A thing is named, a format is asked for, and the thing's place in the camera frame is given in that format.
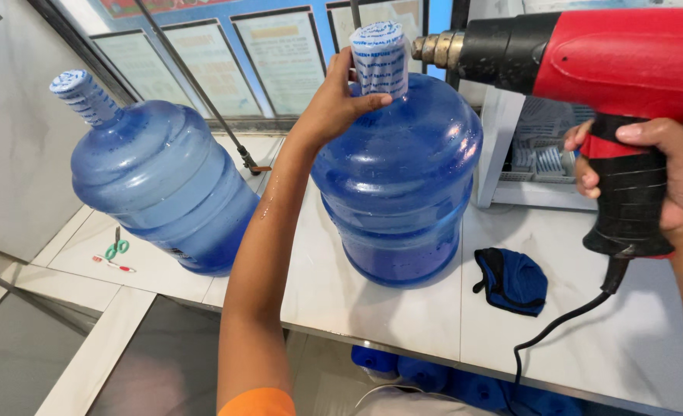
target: rag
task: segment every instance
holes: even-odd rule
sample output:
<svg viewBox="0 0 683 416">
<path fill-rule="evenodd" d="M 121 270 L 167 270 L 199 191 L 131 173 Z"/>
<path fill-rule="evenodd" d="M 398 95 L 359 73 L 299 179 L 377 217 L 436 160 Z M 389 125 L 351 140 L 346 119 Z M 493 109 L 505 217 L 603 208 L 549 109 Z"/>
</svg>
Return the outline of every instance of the rag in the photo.
<svg viewBox="0 0 683 416">
<path fill-rule="evenodd" d="M 547 296 L 547 277 L 528 255 L 491 247 L 476 250 L 475 260 L 483 280 L 472 288 L 474 293 L 485 288 L 485 299 L 496 308 L 527 316 L 540 314 Z"/>
</svg>

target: heat gun handle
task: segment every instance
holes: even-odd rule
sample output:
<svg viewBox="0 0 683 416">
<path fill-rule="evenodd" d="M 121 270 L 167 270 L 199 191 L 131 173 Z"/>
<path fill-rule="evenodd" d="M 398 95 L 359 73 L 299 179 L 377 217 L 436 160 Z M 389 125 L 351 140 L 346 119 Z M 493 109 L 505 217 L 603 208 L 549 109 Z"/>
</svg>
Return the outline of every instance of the heat gun handle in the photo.
<svg viewBox="0 0 683 416">
<path fill-rule="evenodd" d="M 580 150 L 599 175 L 601 189 L 598 218 L 583 245 L 617 258 L 657 258 L 675 250 L 660 232 L 668 187 L 665 155 L 616 139 L 616 129 L 640 121 L 645 120 L 598 114 Z"/>
</svg>

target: heat gun nozzle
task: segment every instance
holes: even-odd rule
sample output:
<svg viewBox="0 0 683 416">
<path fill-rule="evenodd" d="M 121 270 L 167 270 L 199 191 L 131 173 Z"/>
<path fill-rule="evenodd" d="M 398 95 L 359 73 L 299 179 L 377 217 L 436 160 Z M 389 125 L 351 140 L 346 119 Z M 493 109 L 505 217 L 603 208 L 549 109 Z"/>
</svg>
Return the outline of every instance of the heat gun nozzle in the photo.
<svg viewBox="0 0 683 416">
<path fill-rule="evenodd" d="M 463 30 L 447 30 L 428 36 L 419 36 L 411 46 L 411 57 L 424 64 L 434 64 L 437 68 L 457 70 L 460 61 L 462 43 L 465 40 Z"/>
</svg>

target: hand holding bottle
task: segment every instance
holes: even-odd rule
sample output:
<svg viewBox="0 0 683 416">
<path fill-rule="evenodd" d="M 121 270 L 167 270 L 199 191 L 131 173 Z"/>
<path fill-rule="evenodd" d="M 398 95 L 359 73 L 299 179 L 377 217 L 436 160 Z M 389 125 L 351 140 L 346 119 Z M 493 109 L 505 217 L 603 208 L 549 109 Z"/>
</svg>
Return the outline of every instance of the hand holding bottle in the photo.
<svg viewBox="0 0 683 416">
<path fill-rule="evenodd" d="M 392 103 L 392 97 L 386 93 L 351 97 L 349 81 L 357 81 L 352 66 L 352 50 L 349 47 L 331 57 L 326 80 L 295 123 L 288 135 L 289 141 L 311 146 L 315 154 L 345 132 L 365 112 Z"/>
</svg>

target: orange sleeve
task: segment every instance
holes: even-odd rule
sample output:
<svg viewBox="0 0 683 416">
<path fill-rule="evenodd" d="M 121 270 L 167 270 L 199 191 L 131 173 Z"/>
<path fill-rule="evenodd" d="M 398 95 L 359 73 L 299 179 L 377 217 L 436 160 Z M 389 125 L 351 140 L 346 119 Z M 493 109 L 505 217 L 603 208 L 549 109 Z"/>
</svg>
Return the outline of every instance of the orange sleeve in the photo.
<svg viewBox="0 0 683 416">
<path fill-rule="evenodd" d="M 295 416 L 295 405 L 288 393 L 264 387 L 231 399 L 218 416 Z"/>
</svg>

